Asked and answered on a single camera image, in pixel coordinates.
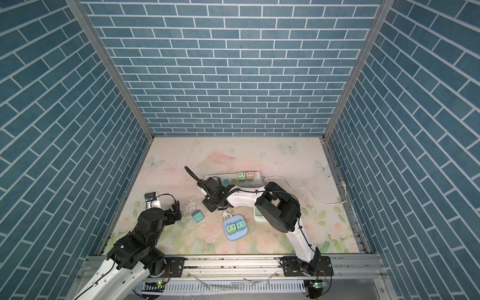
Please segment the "long white power strip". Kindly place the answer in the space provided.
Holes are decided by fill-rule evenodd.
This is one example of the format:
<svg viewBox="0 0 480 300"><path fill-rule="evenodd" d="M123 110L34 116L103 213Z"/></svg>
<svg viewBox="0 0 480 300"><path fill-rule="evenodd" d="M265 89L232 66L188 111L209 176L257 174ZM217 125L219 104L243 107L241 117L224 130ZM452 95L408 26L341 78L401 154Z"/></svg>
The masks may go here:
<svg viewBox="0 0 480 300"><path fill-rule="evenodd" d="M220 180L224 187L234 185L244 188L258 188L264 185L264 181L259 171L209 174L204 176L204 180L207 180L210 177Z"/></svg>

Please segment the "green USB charger plug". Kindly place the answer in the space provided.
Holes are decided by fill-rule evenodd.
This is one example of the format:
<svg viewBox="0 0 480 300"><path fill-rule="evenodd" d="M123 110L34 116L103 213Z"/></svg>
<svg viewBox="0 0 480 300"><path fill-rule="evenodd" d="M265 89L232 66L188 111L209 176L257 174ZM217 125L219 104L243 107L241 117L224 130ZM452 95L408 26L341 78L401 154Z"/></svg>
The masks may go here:
<svg viewBox="0 0 480 300"><path fill-rule="evenodd" d="M237 232L245 230L247 228L244 220L238 221L235 223Z"/></svg>
<svg viewBox="0 0 480 300"><path fill-rule="evenodd" d="M246 181L246 173L245 173L245 172L239 172L239 173L237 174L237 179L238 179L239 181Z"/></svg>

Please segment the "blue square power socket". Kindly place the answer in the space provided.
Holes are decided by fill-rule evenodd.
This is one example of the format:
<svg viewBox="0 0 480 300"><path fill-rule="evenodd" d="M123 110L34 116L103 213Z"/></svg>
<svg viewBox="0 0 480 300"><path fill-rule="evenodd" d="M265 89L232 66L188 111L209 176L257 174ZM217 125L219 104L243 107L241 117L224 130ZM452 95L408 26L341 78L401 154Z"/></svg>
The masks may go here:
<svg viewBox="0 0 480 300"><path fill-rule="evenodd" d="M223 228L229 241L237 241L248 234L246 221L241 215L235 215L223 221Z"/></svg>

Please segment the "pink USB charger plug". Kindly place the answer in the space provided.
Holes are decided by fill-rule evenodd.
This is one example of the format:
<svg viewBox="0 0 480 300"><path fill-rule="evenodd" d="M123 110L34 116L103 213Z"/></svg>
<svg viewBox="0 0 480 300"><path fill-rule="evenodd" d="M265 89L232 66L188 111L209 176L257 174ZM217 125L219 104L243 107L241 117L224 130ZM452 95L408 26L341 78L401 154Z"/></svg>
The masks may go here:
<svg viewBox="0 0 480 300"><path fill-rule="evenodd" d="M247 181L252 181L255 179L255 173L254 172L246 172L246 180Z"/></svg>

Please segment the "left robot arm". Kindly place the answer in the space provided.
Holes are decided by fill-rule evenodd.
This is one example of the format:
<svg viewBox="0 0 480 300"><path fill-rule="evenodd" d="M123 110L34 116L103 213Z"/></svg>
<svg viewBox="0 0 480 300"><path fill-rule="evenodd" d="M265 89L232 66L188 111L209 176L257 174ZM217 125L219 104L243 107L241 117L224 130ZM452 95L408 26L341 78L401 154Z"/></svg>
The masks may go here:
<svg viewBox="0 0 480 300"><path fill-rule="evenodd" d="M180 202L170 209L150 207L143 211L134 229L117 240L106 259L76 300L123 300L148 277L169 280L171 266L156 244L164 228L181 220Z"/></svg>

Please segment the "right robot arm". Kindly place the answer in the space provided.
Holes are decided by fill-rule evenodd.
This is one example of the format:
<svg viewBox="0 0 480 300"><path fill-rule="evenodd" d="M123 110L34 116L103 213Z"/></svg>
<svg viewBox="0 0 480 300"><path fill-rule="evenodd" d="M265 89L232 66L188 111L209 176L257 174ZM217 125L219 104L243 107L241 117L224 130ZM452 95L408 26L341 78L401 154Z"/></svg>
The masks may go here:
<svg viewBox="0 0 480 300"><path fill-rule="evenodd" d="M259 188L242 188L232 184L223 186L214 177L196 181L205 195L202 203L210 212L236 207L256 208L275 230L286 235L295 255L280 259L284 276L330 278L334 275L330 258L321 254L306 233L300 202L278 184L269 182Z"/></svg>

